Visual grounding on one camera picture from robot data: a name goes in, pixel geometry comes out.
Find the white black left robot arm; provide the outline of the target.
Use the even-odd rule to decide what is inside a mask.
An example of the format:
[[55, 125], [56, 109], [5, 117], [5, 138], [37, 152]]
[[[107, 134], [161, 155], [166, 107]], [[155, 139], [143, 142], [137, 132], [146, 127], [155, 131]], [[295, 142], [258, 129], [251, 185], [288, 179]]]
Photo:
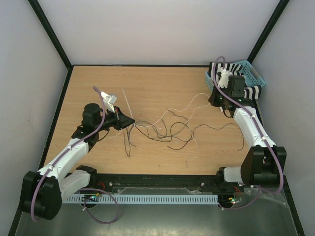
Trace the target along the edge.
[[96, 103], [87, 104], [82, 117], [81, 125], [66, 147], [46, 166], [37, 172], [27, 172], [23, 178], [19, 209], [34, 219], [51, 220], [72, 194], [82, 188], [96, 189], [96, 169], [81, 165], [73, 173], [70, 170], [95, 146], [100, 131], [108, 131], [111, 127], [122, 130], [135, 123], [119, 107], [104, 111]]

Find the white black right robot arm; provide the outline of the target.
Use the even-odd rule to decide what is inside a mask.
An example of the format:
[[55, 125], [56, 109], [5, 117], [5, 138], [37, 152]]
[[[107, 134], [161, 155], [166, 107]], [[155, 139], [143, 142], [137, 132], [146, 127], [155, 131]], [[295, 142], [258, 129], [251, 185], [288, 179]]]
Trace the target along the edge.
[[261, 124], [254, 103], [245, 97], [245, 80], [241, 76], [229, 76], [227, 86], [220, 88], [214, 83], [209, 103], [229, 111], [240, 127], [249, 151], [239, 167], [223, 167], [223, 175], [215, 179], [216, 188], [228, 190], [233, 182], [245, 185], [259, 185], [279, 190], [284, 185], [283, 169], [286, 150], [279, 147], [268, 136]]

